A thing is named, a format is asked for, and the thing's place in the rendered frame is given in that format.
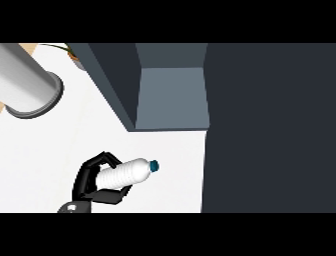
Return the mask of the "white cylinder with grey rim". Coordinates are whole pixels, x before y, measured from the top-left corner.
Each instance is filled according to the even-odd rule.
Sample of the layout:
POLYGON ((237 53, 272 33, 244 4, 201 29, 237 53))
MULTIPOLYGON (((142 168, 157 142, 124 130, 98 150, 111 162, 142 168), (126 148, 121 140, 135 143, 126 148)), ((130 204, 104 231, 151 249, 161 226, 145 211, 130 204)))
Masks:
POLYGON ((18 43, 0 43, 0 102, 21 119, 45 115, 64 95, 64 81, 18 43))

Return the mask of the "potted plant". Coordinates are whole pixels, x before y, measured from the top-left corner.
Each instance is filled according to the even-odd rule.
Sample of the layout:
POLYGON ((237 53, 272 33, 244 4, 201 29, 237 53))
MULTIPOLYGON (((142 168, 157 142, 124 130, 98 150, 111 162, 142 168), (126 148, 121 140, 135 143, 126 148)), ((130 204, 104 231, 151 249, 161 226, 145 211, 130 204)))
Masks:
POLYGON ((79 69, 82 69, 83 71, 87 71, 83 64, 82 64, 80 58, 77 57, 77 55, 74 53, 74 50, 73 50, 70 44, 68 43, 64 43, 64 44, 65 44, 64 46, 58 46, 58 45, 53 45, 53 44, 42 44, 42 45, 64 50, 68 53, 68 56, 70 56, 70 58, 71 58, 71 60, 76 64, 76 66, 79 67, 79 69))

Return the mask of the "white water bottle teal cap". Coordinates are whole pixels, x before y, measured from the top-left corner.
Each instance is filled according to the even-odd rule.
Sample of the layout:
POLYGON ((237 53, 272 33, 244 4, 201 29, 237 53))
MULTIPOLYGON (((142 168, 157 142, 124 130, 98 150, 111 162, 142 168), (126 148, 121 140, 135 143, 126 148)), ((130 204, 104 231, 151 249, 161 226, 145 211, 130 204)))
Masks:
POLYGON ((138 158, 117 166, 105 168, 96 177, 96 186, 99 189, 120 189, 149 178, 151 174, 160 170, 160 162, 138 158))

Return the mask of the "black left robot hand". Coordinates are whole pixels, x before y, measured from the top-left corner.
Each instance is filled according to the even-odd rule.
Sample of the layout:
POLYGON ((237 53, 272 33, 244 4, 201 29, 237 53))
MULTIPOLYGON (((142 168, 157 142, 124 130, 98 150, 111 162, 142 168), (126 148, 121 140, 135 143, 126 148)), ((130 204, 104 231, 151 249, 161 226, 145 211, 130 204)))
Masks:
POLYGON ((83 163, 73 188, 74 201, 118 204, 127 196, 132 186, 124 186, 120 190, 115 190, 102 189, 96 184, 96 178, 104 164, 108 164, 115 169, 123 162, 111 152, 102 152, 83 163))

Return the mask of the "dark grey open cabinet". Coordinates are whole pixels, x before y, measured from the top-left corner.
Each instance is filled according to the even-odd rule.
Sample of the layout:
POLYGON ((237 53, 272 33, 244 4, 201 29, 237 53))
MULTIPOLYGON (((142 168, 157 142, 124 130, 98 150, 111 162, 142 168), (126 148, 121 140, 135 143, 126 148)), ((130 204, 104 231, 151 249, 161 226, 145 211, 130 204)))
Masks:
POLYGON ((210 127, 206 43, 74 43, 71 48, 130 132, 210 127))

